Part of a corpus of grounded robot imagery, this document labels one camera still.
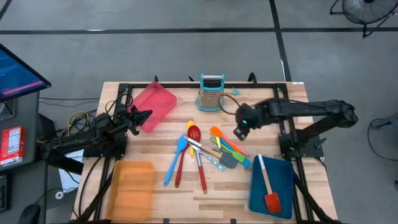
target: monitor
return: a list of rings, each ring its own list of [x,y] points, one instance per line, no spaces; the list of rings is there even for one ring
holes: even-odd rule
[[[49,81],[0,44],[0,103],[50,86]]]

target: concrete floor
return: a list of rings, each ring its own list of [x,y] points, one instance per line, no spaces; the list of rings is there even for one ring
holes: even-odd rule
[[[359,27],[344,16],[329,16],[334,0],[277,0],[281,28]],[[0,0],[0,7],[6,0]],[[273,27],[268,0],[13,0],[0,30],[166,29],[192,27]],[[384,27],[398,27],[393,16]],[[356,107],[359,122],[334,129],[324,145],[328,178],[339,219],[348,223],[395,223],[398,219],[398,163],[370,150],[370,120],[397,112],[398,32],[283,33],[290,74],[304,82],[311,101],[341,99]],[[227,81],[283,81],[275,33],[0,35],[10,48],[53,87],[41,96],[96,98],[104,81],[198,79],[225,73]],[[76,102],[58,102],[70,105]],[[79,106],[92,110],[96,103]],[[63,128],[76,108],[40,105],[40,112]],[[376,150],[398,158],[397,130],[371,133]],[[51,171],[49,186],[59,184]],[[73,194],[49,203],[48,220],[70,217]]]

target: orange plastic tray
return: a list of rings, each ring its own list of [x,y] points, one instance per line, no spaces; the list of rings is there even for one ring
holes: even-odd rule
[[[152,208],[152,162],[117,161],[105,217],[108,220],[146,221]]]

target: wooden table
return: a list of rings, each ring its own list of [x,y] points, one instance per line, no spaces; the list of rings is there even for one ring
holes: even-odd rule
[[[104,112],[107,102],[117,97],[119,84],[120,82],[104,83],[98,114]],[[287,83],[287,88],[290,99],[308,100],[303,83]],[[196,158],[191,158],[188,152],[184,158],[180,187],[177,189],[174,187],[178,161],[172,180],[167,187],[163,186],[164,177],[175,155],[177,139],[181,134],[186,133],[189,120],[193,120],[201,129],[202,143],[205,145],[213,145],[209,140],[209,129],[212,126],[217,126],[227,133],[232,142],[250,153],[251,161],[259,153],[282,159],[277,140],[278,125],[273,124],[255,131],[252,130],[248,138],[241,142],[233,134],[233,129],[236,127],[234,116],[221,111],[204,112],[197,108],[195,104],[197,88],[169,88],[168,90],[177,96],[177,106],[150,134],[141,131],[140,135],[133,136],[128,132],[126,155],[123,158],[128,161],[152,161],[154,163],[153,211],[151,219],[147,223],[162,223],[164,218],[169,218],[171,223],[229,223],[232,218],[237,219],[238,223],[295,223],[294,212],[291,220],[283,220],[248,210],[251,168],[245,170],[241,164],[238,164],[235,169],[226,169],[222,172],[203,158],[202,163],[208,190],[208,193],[204,194],[201,189]],[[236,99],[240,103],[246,102],[249,105],[274,97],[272,90],[267,88],[240,88],[239,90],[240,94],[236,96]],[[135,88],[132,93],[133,97],[135,98],[141,91],[142,89]],[[232,89],[226,88],[225,92],[232,93]],[[235,111],[236,105],[227,100],[225,109]],[[295,118],[297,129],[305,128],[312,122],[312,118]],[[95,160],[96,158],[90,158],[85,161],[75,202],[76,211],[78,210],[81,186]],[[326,214],[337,218],[325,168],[312,158],[303,158],[303,164],[308,189],[314,199]],[[102,170],[103,159],[90,175],[83,194],[82,210],[90,204],[96,195]],[[303,198],[299,191],[298,194],[302,217],[306,219]],[[101,218],[104,218],[107,199],[108,194],[104,196]]]

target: red plastic tray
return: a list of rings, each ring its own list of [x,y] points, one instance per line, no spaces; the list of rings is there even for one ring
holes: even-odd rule
[[[177,97],[157,82],[149,84],[133,101],[139,111],[152,110],[141,129],[150,133],[175,108]]]

